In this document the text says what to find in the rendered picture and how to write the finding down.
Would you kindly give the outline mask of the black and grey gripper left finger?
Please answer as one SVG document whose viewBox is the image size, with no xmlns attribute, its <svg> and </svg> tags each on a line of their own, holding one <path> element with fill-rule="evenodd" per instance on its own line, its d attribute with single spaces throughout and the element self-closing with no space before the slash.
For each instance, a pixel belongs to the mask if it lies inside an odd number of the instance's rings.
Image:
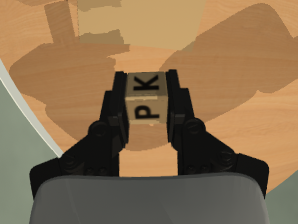
<svg viewBox="0 0 298 224">
<path fill-rule="evenodd" d="M 30 170 L 33 200 L 40 185 L 54 177 L 119 176 L 119 152 L 129 141 L 129 121 L 124 99 L 126 80 L 127 73 L 115 72 L 112 90 L 104 93 L 100 118 L 89 126 L 84 138 L 60 158 L 41 163 Z"/>
</svg>

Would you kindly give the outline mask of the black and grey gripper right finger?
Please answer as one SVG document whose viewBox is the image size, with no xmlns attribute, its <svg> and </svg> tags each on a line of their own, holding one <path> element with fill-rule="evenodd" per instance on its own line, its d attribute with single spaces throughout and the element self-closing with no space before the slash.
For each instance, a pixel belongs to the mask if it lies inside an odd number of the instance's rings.
<svg viewBox="0 0 298 224">
<path fill-rule="evenodd" d="M 168 90 L 167 136 L 168 143 L 177 151 L 178 175 L 242 173 L 257 181 L 265 199 L 268 164 L 263 160 L 235 153 L 232 148 L 207 132 L 204 122 L 194 116 L 189 89 L 180 89 L 177 69 L 169 69 L 165 74 Z"/>
</svg>

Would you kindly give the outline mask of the tan flat mat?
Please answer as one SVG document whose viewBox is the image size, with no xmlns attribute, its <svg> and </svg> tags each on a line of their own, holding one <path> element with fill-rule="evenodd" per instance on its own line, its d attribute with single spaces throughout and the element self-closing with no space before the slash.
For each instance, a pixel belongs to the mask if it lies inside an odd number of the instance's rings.
<svg viewBox="0 0 298 224">
<path fill-rule="evenodd" d="M 192 52 L 206 0 L 77 0 L 80 43 Z"/>
</svg>

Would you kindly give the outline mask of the beige toy block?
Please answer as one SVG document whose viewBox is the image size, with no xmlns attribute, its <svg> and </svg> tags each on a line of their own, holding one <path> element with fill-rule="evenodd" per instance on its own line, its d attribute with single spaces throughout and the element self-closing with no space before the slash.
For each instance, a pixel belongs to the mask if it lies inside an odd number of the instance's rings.
<svg viewBox="0 0 298 224">
<path fill-rule="evenodd" d="M 128 73 L 124 99 L 129 124 L 165 124 L 168 111 L 165 72 Z"/>
</svg>

